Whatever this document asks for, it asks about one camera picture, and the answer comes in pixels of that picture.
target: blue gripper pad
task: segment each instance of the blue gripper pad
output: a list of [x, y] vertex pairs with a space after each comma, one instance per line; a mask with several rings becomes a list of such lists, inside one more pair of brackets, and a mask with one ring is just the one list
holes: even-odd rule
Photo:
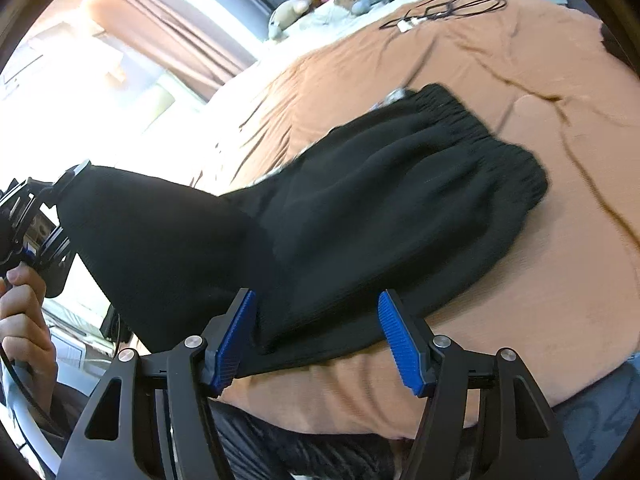
[[406, 324], [411, 320], [405, 322], [388, 291], [378, 298], [378, 319], [391, 347], [402, 383], [411, 388], [415, 396], [425, 396], [428, 385], [422, 376], [422, 370], [426, 368], [424, 364], [429, 355], [428, 345], [421, 341], [418, 334], [414, 333], [412, 336], [412, 331]]
[[[249, 290], [244, 295], [242, 303], [218, 347], [207, 348], [203, 378], [208, 379], [206, 383], [217, 395], [222, 394], [222, 391], [232, 383], [238, 372], [244, 349], [251, 342], [256, 313], [257, 301], [255, 292]], [[213, 361], [213, 370], [210, 366], [211, 361]]]

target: hand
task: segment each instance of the hand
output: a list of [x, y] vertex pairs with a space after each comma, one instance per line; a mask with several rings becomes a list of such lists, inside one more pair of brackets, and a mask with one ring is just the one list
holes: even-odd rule
[[25, 264], [9, 270], [6, 278], [14, 287], [7, 291], [0, 279], [0, 342], [9, 359], [31, 365], [31, 394], [49, 413], [58, 364], [56, 347], [42, 315], [47, 286], [36, 271]]

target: black cable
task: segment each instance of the black cable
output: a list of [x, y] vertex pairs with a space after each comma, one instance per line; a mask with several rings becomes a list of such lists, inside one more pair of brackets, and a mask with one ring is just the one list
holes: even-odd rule
[[16, 386], [18, 386], [18, 389], [20, 390], [21, 394], [24, 395], [24, 398], [27, 399], [27, 402], [33, 407], [34, 410], [36, 410], [38, 415], [49, 425], [49, 429], [53, 430], [51, 431], [51, 433], [55, 434], [60, 438], [64, 438], [65, 440], [67, 440], [70, 435], [66, 431], [64, 431], [62, 428], [60, 428], [60, 426], [57, 425], [56, 422], [49, 416], [49, 413], [45, 412], [40, 407], [40, 405], [36, 402], [36, 400], [31, 395], [31, 392], [29, 391], [29, 389], [20, 380], [20, 377], [18, 377], [18, 374], [15, 373], [14, 366], [11, 364], [11, 361], [9, 361], [9, 357], [4, 352], [4, 348], [2, 348], [1, 344], [0, 344], [0, 358], [2, 359], [2, 362], [4, 363], [4, 366], [6, 367], [7, 371], [9, 372], [9, 375], [11, 375], [11, 378], [14, 380], [14, 383], [16, 384]]
[[120, 345], [120, 327], [122, 326], [122, 320], [120, 319], [120, 314], [118, 314], [117, 321], [118, 323], [118, 331], [116, 332], [116, 346], [113, 348], [113, 356], [111, 359], [115, 359], [116, 355], [118, 355], [118, 346]]
[[[433, 4], [436, 1], [437, 0], [427, 0], [426, 2], [418, 4], [415, 7], [412, 7], [411, 9], [409, 9], [402, 18], [394, 18], [392, 20], [389, 20], [388, 22], [380, 25], [378, 28], [379, 30], [383, 30], [386, 28], [393, 28], [396, 25], [398, 25], [398, 23], [404, 22], [405, 20], [408, 20], [410, 18], [417, 18], [419, 20], [427, 19], [431, 21], [440, 20], [448, 17], [469, 18], [471, 16], [479, 16], [480, 14], [494, 12], [495, 10], [501, 10], [505, 8], [508, 4], [507, 0], [473, 0], [471, 2], [467, 2], [456, 7], [454, 6], [454, 4], [459, 0], [447, 0], [442, 3]], [[492, 3], [492, 5], [485, 9], [477, 10], [476, 12], [464, 12], [462, 14], [457, 14], [459, 10], [468, 9], [470, 7], [477, 7], [477, 6], [481, 6], [482, 4], [488, 4], [488, 3]], [[421, 7], [425, 7], [425, 9], [421, 14], [413, 14], [413, 15], [411, 14], [412, 12], [414, 12], [414, 10], [420, 9]]]

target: metal screw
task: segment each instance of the metal screw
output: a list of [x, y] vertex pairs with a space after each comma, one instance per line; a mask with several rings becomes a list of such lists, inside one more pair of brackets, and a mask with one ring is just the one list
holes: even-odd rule
[[433, 344], [438, 348], [447, 348], [451, 345], [451, 339], [445, 335], [437, 335], [433, 338]]
[[184, 345], [187, 348], [197, 348], [202, 344], [202, 338], [199, 335], [190, 335], [184, 340]]
[[511, 350], [511, 348], [505, 348], [502, 352], [500, 352], [500, 357], [502, 357], [505, 361], [515, 361], [518, 357], [516, 352]]
[[136, 353], [131, 348], [125, 348], [118, 354], [118, 359], [123, 363], [131, 361]]

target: wrinkled sheet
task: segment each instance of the wrinkled sheet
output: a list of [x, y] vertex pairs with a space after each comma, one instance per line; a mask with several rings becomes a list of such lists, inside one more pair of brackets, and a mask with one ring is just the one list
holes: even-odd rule
[[[508, 3], [404, 34], [375, 23], [296, 60], [226, 117], [212, 101], [218, 153], [206, 153], [198, 186], [246, 186], [394, 88], [447, 86], [496, 136], [535, 153], [550, 189], [508, 255], [427, 320], [469, 350], [515, 348], [555, 405], [638, 347], [640, 82], [604, 50], [594, 18]], [[413, 437], [425, 403], [402, 385], [386, 344], [236, 380], [223, 400], [294, 431], [388, 438]], [[466, 424], [477, 418], [471, 392]]]
[[232, 189], [234, 168], [247, 154], [248, 145], [244, 145], [247, 137], [239, 134], [243, 121], [260, 106], [270, 92], [270, 85], [296, 60], [393, 14], [405, 4], [418, 1], [376, 4], [362, 16], [353, 16], [331, 1], [289, 27], [289, 38], [272, 45], [259, 61], [227, 82], [203, 110], [201, 123], [196, 128], [200, 138], [198, 150], [192, 155], [196, 168], [193, 176], [203, 171], [199, 187], [216, 194]]

